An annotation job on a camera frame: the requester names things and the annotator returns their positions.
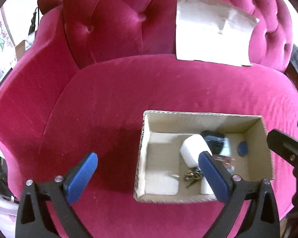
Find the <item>blue oval tag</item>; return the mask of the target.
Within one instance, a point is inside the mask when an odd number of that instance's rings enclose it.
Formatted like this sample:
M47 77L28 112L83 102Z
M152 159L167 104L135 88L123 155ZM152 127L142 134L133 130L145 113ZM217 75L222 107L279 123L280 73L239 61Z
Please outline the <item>blue oval tag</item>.
M248 144L247 141L242 141L237 146L237 154L241 157L245 157L248 154Z

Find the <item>small white cube charger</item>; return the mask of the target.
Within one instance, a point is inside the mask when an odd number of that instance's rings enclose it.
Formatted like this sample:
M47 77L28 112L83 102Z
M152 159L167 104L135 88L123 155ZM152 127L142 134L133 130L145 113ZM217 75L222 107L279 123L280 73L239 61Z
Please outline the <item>small white cube charger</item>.
M214 192L205 177L201 180L200 193L202 195L213 195Z

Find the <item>dark round ball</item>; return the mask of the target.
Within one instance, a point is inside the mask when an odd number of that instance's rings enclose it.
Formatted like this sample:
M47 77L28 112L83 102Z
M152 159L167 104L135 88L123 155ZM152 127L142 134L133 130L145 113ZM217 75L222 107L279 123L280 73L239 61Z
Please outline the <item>dark round ball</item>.
M209 130L202 131L200 135L206 141L210 151L213 154L219 155L224 147L225 135L222 133L213 132Z

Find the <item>metal keyring with chain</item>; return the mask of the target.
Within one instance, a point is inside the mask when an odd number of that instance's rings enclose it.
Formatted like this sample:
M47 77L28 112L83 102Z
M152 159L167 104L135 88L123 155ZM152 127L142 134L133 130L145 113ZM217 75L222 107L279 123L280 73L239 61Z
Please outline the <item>metal keyring with chain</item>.
M187 171L187 173L184 175L184 181L187 182L188 184L186 185L186 188L190 188L193 186L195 183L199 182L202 180L204 177L204 174L202 173L200 168L191 168L190 170Z

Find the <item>large white power adapter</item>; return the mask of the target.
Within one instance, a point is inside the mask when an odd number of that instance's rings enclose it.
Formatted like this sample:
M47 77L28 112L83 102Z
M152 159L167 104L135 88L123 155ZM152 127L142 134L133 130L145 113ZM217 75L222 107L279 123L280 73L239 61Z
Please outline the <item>large white power adapter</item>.
M189 168L197 168L199 166L199 155L202 152L208 152L211 156L213 155L200 134L194 134L186 138L180 147L180 154Z

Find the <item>cardboard box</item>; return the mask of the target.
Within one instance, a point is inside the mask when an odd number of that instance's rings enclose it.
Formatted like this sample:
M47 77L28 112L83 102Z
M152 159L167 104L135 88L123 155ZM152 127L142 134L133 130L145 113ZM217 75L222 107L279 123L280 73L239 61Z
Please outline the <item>cardboard box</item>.
M205 130L222 133L229 139L235 159L234 174L253 182L275 178L260 115L147 110L142 122L135 200L169 204L215 200L214 194L200 193L201 181L186 188L188 183L184 181L184 175L189 168L180 154L186 138ZM248 144L245 157L237 154L237 146L242 141Z

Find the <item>light blue tube bottle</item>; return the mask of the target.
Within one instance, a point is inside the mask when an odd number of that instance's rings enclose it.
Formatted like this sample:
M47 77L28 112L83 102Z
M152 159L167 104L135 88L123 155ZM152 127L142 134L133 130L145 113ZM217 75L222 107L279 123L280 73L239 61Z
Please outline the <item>light blue tube bottle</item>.
M229 142L228 138L224 138L223 148L222 148L221 152L219 153L219 158L220 158L222 165L230 173L232 173L235 169L235 166L234 166L235 159L232 156L230 142Z

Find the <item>brown paper sheet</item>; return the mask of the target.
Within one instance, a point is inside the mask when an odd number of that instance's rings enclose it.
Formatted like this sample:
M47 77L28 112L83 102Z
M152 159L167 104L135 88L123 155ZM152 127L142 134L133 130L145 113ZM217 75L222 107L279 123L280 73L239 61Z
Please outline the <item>brown paper sheet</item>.
M251 66L249 45L259 19L221 0L177 0L176 58Z

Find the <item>cartoon wall poster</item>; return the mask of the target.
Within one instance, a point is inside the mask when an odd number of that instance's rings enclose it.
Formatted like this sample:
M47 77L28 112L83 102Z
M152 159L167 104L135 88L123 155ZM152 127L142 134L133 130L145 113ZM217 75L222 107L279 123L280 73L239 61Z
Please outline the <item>cartoon wall poster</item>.
M8 34L0 11L0 79L17 63L15 46Z

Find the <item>black charger on wall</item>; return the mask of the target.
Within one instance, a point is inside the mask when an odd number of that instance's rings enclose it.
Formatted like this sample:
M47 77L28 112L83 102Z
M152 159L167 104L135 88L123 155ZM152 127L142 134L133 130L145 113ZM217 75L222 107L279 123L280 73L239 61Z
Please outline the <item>black charger on wall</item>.
M33 16L31 18L31 25L28 31L29 36L35 32L35 29L39 25L39 22L40 22L40 10L38 7L36 7L35 11L33 12Z

